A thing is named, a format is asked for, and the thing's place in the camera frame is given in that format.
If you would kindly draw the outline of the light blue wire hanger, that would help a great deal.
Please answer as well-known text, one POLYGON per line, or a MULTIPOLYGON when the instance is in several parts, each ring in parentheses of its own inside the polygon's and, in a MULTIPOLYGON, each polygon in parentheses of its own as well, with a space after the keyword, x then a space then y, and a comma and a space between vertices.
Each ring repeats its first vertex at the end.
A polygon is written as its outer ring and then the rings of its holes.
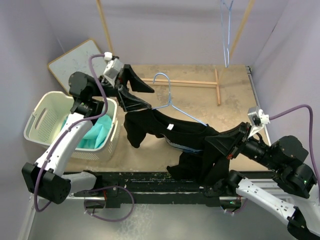
POLYGON ((231 21, 232 21, 232 9, 233 0, 220 0, 219 12, 220 12, 220 24, 221 24, 221 37, 223 48, 223 60, 225 68, 230 65, 231 53, 231 21))

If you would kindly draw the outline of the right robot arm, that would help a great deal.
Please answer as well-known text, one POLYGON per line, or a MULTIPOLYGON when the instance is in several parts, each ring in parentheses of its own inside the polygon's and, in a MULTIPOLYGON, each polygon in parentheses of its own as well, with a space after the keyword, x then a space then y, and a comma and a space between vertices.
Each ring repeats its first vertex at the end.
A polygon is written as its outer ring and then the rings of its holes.
POLYGON ((242 196, 262 207, 286 227, 298 240, 320 238, 319 181, 312 168, 305 164, 309 152, 292 135, 284 136, 268 146, 261 137, 254 138, 258 127, 242 122, 237 127, 205 138, 222 160, 239 154, 273 172, 272 180, 293 200, 288 203, 258 187, 244 174, 230 170, 221 181, 228 196, 242 196))

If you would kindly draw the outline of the blue hanger with black shirt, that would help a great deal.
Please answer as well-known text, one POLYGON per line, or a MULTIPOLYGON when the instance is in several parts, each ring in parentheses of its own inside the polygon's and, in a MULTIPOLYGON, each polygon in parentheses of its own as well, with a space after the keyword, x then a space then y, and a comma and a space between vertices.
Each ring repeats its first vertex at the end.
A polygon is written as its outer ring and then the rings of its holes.
POLYGON ((172 101, 172 93, 171 93, 171 80, 170 78, 163 72, 158 72, 154 75, 153 77, 153 80, 152 80, 152 83, 155 84, 156 83, 156 79, 158 76, 164 76, 166 78, 166 81, 168 82, 168 100, 167 100, 167 104, 165 105, 162 105, 162 106, 156 106, 156 107, 153 107, 152 110, 159 110, 159 109, 163 109, 163 108, 167 108, 167 107, 172 107, 173 109, 177 110, 178 112, 182 113, 183 115, 191 118, 192 120, 195 120, 196 122, 202 124, 203 126, 207 126, 206 123, 202 122, 201 120, 193 117, 192 115, 186 113, 185 111, 179 109, 178 107, 176 107, 174 104, 173 104, 173 101, 172 101))

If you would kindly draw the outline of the teal t shirt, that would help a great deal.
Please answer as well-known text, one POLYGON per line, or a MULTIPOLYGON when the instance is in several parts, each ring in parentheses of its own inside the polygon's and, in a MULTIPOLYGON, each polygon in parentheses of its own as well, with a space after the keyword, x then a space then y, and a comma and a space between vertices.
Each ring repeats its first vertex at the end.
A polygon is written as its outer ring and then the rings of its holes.
POLYGON ((111 129, 112 119, 106 114, 97 119, 92 128, 78 143, 80 149, 97 149, 104 143, 111 129))

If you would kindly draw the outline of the black t shirt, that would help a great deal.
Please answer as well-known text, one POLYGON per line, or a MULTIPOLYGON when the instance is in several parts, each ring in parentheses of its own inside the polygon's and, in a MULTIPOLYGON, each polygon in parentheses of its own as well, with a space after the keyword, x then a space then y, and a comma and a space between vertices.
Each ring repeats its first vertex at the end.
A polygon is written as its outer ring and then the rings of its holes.
POLYGON ((144 109, 126 113, 124 128, 134 148, 139 148, 150 134, 182 151, 178 164, 166 168, 176 181, 194 180, 200 185, 213 186, 229 175, 230 160, 210 143, 222 133, 209 125, 172 118, 156 109, 144 109))

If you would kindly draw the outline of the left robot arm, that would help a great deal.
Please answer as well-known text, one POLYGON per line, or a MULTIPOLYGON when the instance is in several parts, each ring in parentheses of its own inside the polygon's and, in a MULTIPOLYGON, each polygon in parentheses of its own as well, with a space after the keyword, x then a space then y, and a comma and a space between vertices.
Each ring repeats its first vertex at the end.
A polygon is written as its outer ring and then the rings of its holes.
POLYGON ((98 118, 107 113, 106 100, 95 97, 116 97, 122 108, 130 112, 151 105, 132 95, 130 91, 154 93, 154 89, 142 81, 129 64, 120 66, 111 78, 94 78, 76 71, 69 77, 69 93, 73 100, 66 109, 66 123, 35 163, 25 163, 22 176, 27 189, 35 198, 42 197, 51 203, 61 204, 70 193, 87 191, 98 196, 103 191, 99 177, 87 170, 65 175, 66 165, 85 134, 98 118))

